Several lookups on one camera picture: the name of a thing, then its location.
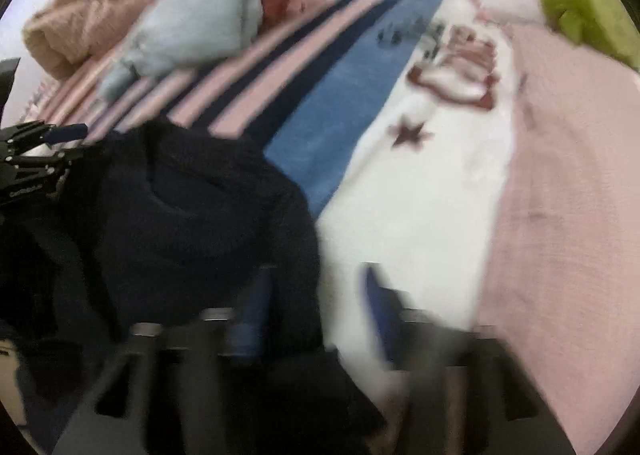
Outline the beige pink duvet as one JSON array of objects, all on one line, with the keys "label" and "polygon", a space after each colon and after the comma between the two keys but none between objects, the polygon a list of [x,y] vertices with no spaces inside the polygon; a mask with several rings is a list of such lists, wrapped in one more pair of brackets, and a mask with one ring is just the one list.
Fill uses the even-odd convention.
[{"label": "beige pink duvet", "polygon": [[51,0],[23,27],[29,54],[51,77],[64,79],[116,45],[155,0]]}]

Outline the green plush toy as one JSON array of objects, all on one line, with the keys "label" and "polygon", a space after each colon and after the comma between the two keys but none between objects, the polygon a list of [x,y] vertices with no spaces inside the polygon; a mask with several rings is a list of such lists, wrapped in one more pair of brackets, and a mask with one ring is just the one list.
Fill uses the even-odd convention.
[{"label": "green plush toy", "polygon": [[587,45],[634,70],[639,31],[620,0],[540,0],[547,23],[575,45]]}]

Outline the dark navy knit sweater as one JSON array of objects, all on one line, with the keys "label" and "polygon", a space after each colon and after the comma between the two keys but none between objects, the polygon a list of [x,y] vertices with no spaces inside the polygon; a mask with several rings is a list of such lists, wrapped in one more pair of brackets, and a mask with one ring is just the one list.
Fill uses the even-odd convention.
[{"label": "dark navy knit sweater", "polygon": [[302,189],[250,142],[167,122],[92,146],[96,167],[1,205],[1,336],[40,449],[134,325],[189,324],[267,269],[258,351],[221,366],[225,454],[367,453],[385,421],[324,344]]}]

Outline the striped bed sheet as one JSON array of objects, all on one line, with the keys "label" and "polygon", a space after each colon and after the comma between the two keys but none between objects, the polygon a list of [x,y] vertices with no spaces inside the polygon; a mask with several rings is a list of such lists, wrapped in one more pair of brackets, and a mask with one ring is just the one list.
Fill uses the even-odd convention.
[{"label": "striped bed sheet", "polygon": [[91,140],[156,116],[262,145],[305,192],[321,239],[326,340],[355,378],[388,370],[363,268],[472,324],[513,151],[511,47],[471,0],[323,0],[242,54],[135,82],[103,103],[107,60],[38,94],[30,119]]}]

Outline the light blue folded garment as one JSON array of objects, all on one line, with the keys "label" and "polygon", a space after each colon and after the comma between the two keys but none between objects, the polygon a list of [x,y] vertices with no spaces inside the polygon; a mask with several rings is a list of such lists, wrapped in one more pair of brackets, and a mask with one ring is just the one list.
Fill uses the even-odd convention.
[{"label": "light blue folded garment", "polygon": [[122,41],[98,97],[112,103],[139,78],[235,56],[256,37],[263,15],[262,0],[158,0]]}]

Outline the beige striped pillow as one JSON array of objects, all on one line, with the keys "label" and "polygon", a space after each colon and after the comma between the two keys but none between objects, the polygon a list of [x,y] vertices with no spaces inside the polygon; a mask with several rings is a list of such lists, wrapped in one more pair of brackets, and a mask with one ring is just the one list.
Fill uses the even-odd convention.
[{"label": "beige striped pillow", "polygon": [[639,387],[639,76],[539,25],[510,36],[523,83],[477,322],[594,454]]}]

